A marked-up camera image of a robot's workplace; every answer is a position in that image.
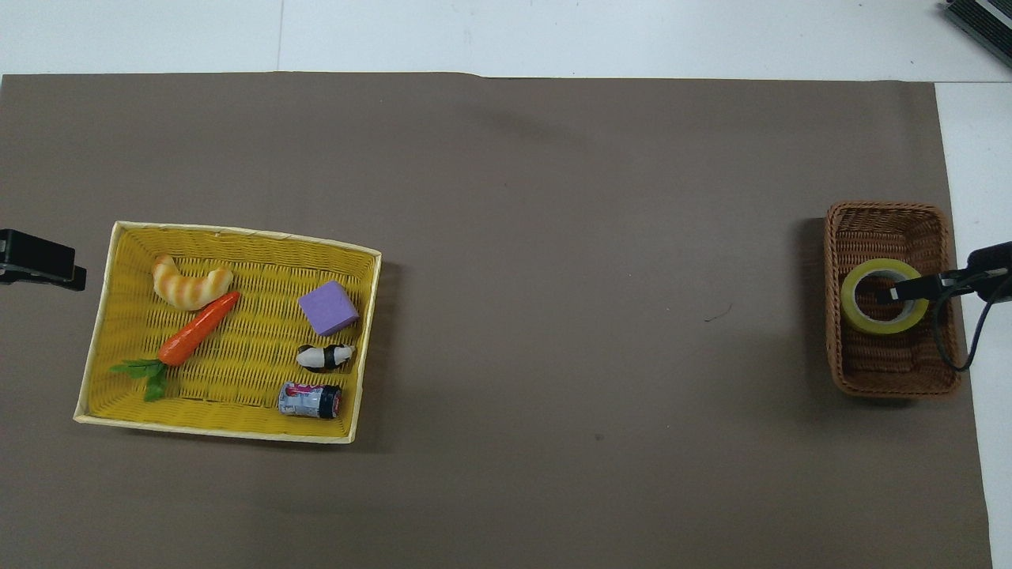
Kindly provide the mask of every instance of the yellow-green tape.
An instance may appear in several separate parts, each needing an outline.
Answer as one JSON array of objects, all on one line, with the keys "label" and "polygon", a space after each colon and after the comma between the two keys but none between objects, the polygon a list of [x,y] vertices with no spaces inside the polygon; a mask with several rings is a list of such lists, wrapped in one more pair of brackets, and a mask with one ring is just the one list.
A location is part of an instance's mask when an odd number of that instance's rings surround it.
[{"label": "yellow-green tape", "polygon": [[873,320],[857,306],[857,283],[869,276],[892,278],[895,282],[921,276],[917,269],[896,259],[871,259],[865,261],[847,274],[840,291],[840,308],[843,317],[856,330],[866,334],[898,334],[909,330],[924,318],[928,312],[928,301],[924,299],[906,301],[903,311],[893,320]]}]

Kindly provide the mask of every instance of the white surface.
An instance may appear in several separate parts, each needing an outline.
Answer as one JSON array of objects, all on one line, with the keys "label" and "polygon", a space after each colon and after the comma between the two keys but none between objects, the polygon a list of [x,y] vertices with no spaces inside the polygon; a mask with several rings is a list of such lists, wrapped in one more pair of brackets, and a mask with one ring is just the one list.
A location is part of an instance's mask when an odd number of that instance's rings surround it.
[{"label": "white surface", "polygon": [[[0,74],[459,71],[1009,82],[934,0],[0,0]],[[938,85],[959,258],[1012,240],[1012,85]],[[982,303],[964,303],[967,326]],[[995,567],[1012,568],[1012,307],[974,365]]]},{"label": "white surface", "polygon": [[[952,194],[957,257],[1012,241],[1012,84],[935,88]],[[962,303],[967,341],[984,303]],[[1012,567],[1012,306],[988,315],[974,362],[974,413],[995,567]]]}]

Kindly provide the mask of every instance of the orange carrot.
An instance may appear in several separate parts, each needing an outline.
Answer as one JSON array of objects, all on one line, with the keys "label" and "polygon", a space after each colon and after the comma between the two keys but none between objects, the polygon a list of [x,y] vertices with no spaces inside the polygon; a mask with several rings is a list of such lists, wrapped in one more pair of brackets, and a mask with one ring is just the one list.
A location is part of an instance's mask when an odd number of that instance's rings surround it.
[{"label": "orange carrot", "polygon": [[145,401],[155,401],[165,396],[165,370],[182,365],[193,355],[196,346],[225,319],[225,315],[239,302],[239,293],[233,291],[210,303],[189,324],[165,340],[158,350],[158,359],[128,359],[109,369],[112,373],[130,374],[134,379],[147,379]]},{"label": "orange carrot", "polygon": [[158,359],[166,365],[182,365],[193,354],[196,346],[225,319],[225,315],[239,302],[239,292],[233,291],[207,305],[196,318],[183,326],[176,335],[165,340],[158,350]]}]

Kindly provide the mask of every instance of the black ribbed object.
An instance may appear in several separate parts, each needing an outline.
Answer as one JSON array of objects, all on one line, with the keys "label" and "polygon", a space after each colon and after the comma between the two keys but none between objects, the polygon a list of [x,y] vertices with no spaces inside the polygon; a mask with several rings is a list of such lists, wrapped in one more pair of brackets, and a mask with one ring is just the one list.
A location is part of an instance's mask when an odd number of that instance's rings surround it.
[{"label": "black ribbed object", "polygon": [[[954,0],[945,9],[945,15],[1005,65],[1012,67],[1012,28],[981,4],[988,1]],[[1012,0],[990,0],[990,4],[1012,18]]]}]

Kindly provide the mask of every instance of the purple block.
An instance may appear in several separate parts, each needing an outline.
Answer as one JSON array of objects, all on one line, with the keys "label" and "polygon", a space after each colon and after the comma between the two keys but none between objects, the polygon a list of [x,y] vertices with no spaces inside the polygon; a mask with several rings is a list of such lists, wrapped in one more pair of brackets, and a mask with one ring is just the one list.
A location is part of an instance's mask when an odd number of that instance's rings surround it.
[{"label": "purple block", "polygon": [[358,311],[334,280],[299,299],[299,306],[321,336],[329,336],[358,320]]}]

